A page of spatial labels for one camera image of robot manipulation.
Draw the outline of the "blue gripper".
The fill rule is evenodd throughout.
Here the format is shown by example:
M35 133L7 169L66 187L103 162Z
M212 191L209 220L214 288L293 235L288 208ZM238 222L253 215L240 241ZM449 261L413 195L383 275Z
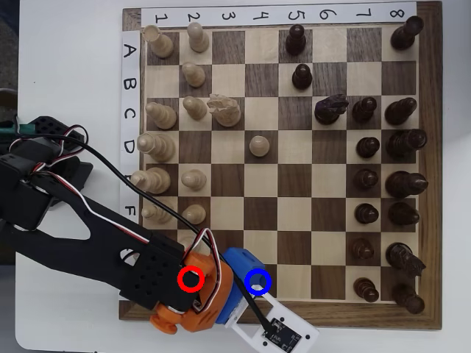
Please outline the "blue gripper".
M262 296L269 292L272 286L271 275L265 270L265 265L250 251L230 247L224 252L223 256L227 264L232 268L234 276L239 276L241 281L244 281L247 275L247 291L249 293L254 296ZM243 295L236 282L233 282L226 304L216 319L217 324L226 324L242 297Z

